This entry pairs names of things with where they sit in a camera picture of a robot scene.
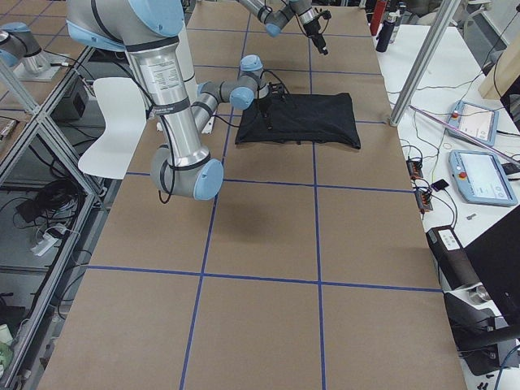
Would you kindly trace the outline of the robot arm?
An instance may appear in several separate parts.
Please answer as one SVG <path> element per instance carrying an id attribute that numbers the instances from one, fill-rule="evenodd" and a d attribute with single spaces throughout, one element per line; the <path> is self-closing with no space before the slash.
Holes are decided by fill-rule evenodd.
<path id="1" fill-rule="evenodd" d="M 177 58 L 184 27 L 179 1 L 69 1 L 67 28 L 75 41 L 124 52 L 144 90 L 167 143 L 158 148 L 151 177 L 167 195 L 214 198 L 223 183 L 223 164 L 210 155 L 200 134 L 219 104 L 245 110 L 268 94 L 264 66 L 256 54 L 240 61 L 235 81 L 202 84 L 191 100 Z"/>
<path id="2" fill-rule="evenodd" d="M 319 21 L 328 22 L 332 17 L 329 10 L 318 10 L 311 1 L 283 1 L 284 7 L 274 11 L 265 1 L 238 0 L 251 15 L 265 26 L 271 37 L 277 37 L 285 26 L 295 19 L 303 35 L 310 39 L 315 48 L 322 55 L 328 55 L 327 43 Z"/>

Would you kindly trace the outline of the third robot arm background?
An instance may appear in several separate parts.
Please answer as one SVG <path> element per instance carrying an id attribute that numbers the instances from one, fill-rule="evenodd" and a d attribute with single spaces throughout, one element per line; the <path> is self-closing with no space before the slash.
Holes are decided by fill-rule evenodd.
<path id="1" fill-rule="evenodd" d="M 41 46 L 27 24 L 11 22 L 1 26 L 1 60 L 8 67 L 40 53 Z"/>

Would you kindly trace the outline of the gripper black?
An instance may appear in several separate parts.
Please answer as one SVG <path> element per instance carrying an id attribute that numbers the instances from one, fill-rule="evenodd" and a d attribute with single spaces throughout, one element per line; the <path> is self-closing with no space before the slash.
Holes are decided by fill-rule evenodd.
<path id="1" fill-rule="evenodd" d="M 273 101 L 284 102 L 286 100 L 286 88 L 284 83 L 268 82 L 259 91 L 258 109 L 262 111 L 262 119 L 267 129 L 272 129 L 272 122 L 267 111 Z"/>
<path id="2" fill-rule="evenodd" d="M 307 11 L 301 13 L 301 24 L 305 35 L 311 40 L 315 41 L 315 46 L 318 52 L 323 55 L 328 55 L 327 43 L 321 33 L 320 19 L 328 21 L 331 18 L 329 10 L 318 10 L 316 8 L 309 8 Z"/>

